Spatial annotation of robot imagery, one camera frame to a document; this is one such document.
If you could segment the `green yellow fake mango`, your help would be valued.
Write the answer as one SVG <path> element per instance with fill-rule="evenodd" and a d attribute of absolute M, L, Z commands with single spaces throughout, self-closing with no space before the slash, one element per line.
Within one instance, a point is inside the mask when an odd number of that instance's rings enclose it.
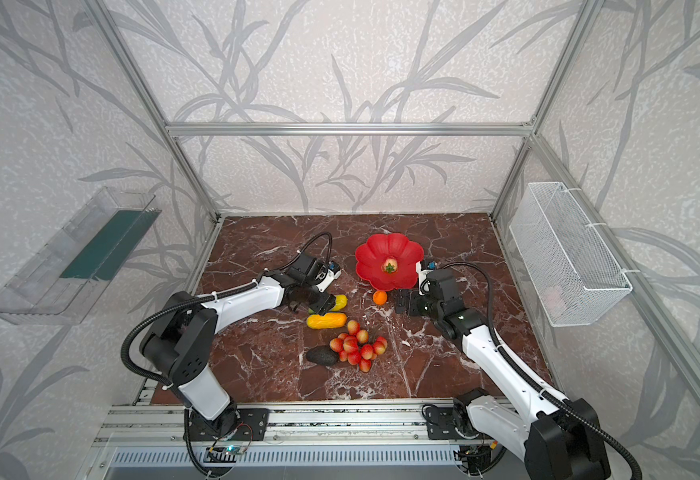
<path fill-rule="evenodd" d="M 348 304 L 348 298 L 346 295 L 336 295 L 334 306 L 331 308 L 331 312 L 342 311 Z"/>

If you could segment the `small fake orange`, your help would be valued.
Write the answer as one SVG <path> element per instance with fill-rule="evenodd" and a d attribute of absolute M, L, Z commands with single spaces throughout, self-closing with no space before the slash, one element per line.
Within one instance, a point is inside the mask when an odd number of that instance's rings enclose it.
<path fill-rule="evenodd" d="M 376 305 L 384 305 L 388 300 L 388 294 L 385 291 L 377 290 L 373 294 L 373 302 Z"/>

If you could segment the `fake red green apple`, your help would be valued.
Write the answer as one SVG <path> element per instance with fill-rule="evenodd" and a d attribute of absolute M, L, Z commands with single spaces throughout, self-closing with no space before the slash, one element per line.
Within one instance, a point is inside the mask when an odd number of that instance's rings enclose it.
<path fill-rule="evenodd" d="M 383 262 L 381 269 L 386 274 L 394 274 L 398 270 L 398 261 L 395 258 L 387 258 Z"/>

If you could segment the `dark fake avocado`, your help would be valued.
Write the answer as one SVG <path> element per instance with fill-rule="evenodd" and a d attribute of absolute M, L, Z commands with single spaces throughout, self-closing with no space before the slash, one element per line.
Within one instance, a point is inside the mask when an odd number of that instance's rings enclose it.
<path fill-rule="evenodd" d="M 326 367 L 332 366 L 339 361 L 339 354 L 328 345 L 311 348 L 305 353 L 304 357 L 311 363 Z"/>

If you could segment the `fake red grape bunch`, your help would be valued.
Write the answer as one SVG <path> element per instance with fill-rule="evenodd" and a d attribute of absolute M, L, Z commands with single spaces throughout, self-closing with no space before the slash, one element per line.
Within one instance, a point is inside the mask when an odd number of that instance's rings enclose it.
<path fill-rule="evenodd" d="M 373 363 L 383 355 L 389 346 L 384 336 L 373 337 L 357 321 L 351 320 L 346 325 L 346 332 L 332 339 L 329 350 L 338 356 L 340 362 L 356 366 L 361 372 L 369 373 Z"/>

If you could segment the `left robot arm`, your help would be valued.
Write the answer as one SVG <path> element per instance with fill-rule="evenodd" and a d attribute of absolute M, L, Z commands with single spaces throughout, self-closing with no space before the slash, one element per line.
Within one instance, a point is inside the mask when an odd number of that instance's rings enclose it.
<path fill-rule="evenodd" d="M 138 323 L 125 337 L 120 358 L 130 372 L 154 380 L 187 410 L 209 423 L 232 416 L 234 400 L 220 385 L 209 359 L 218 333 L 256 313 L 299 305 L 329 313 L 336 296 L 329 286 L 341 275 L 332 261 L 333 236 L 311 237 L 285 265 L 250 282 L 204 296 L 180 291 L 163 309 Z"/>

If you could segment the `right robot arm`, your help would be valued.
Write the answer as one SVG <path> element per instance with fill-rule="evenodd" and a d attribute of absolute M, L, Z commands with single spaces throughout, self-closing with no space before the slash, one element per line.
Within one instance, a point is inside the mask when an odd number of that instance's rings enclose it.
<path fill-rule="evenodd" d="M 404 311 L 429 319 L 477 364 L 508 400 L 474 390 L 456 400 L 455 425 L 464 436 L 487 434 L 523 461 L 532 479 L 608 479 L 614 450 L 640 479 L 635 456 L 603 430 L 595 409 L 571 400 L 544 381 L 500 337 L 494 322 L 494 288 L 488 282 L 483 311 L 467 306 L 455 277 L 457 263 L 420 261 L 403 290 Z"/>

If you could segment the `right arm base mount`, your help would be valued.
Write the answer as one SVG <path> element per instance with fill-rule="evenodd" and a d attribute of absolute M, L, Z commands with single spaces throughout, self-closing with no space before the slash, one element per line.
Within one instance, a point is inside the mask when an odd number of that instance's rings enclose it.
<path fill-rule="evenodd" d="M 495 438 L 477 431 L 467 421 L 465 413 L 458 413 L 455 407 L 440 407 L 424 404 L 420 414 L 425 422 L 429 440 L 493 442 Z"/>

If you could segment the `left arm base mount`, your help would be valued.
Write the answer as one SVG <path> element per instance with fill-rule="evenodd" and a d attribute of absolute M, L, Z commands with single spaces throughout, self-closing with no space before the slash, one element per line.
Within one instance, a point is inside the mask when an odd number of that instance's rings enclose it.
<path fill-rule="evenodd" d="M 271 411 L 266 408 L 227 408 L 215 420 L 195 410 L 186 410 L 184 440 L 263 441 Z"/>

